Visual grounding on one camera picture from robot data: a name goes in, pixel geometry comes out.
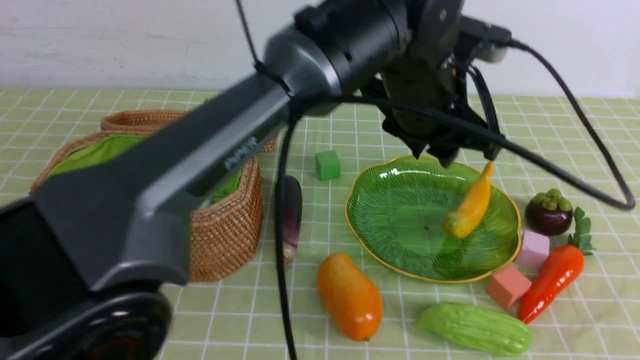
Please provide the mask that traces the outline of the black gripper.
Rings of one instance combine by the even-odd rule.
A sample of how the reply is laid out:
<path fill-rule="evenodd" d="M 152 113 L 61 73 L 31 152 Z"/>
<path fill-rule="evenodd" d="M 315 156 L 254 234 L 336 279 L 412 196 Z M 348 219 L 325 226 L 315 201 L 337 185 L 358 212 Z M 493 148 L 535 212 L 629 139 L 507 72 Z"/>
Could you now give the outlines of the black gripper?
<path fill-rule="evenodd" d="M 483 112 L 489 120 L 483 120 L 469 105 L 467 98 L 467 75 L 470 75 L 478 91 Z M 471 64 L 464 70 L 461 63 L 444 69 L 431 69 L 425 60 L 409 55 L 389 64 L 381 78 L 372 77 L 361 88 L 364 97 L 384 98 L 400 103 L 432 109 L 478 125 L 500 135 L 498 116 L 493 98 L 479 69 Z M 439 125 L 431 117 L 413 112 L 380 106 L 384 114 L 382 127 L 397 136 L 398 132 L 414 137 L 406 139 L 406 145 L 414 158 L 418 159 L 427 150 L 439 164 L 447 169 L 457 159 L 461 148 L 476 151 L 499 151 L 491 141 L 478 139 L 464 132 L 457 132 Z"/>

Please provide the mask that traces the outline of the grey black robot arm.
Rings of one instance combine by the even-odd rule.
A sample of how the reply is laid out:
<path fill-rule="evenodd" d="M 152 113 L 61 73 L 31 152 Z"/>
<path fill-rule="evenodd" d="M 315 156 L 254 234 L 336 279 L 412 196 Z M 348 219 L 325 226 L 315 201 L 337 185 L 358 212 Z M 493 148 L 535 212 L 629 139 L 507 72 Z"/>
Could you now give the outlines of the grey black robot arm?
<path fill-rule="evenodd" d="M 255 71 L 114 159 L 1 210 L 3 360 L 152 360 L 189 278 L 191 216 L 289 121 L 373 88 L 393 60 L 498 62 L 510 31 L 462 0 L 325 0 L 270 37 Z"/>

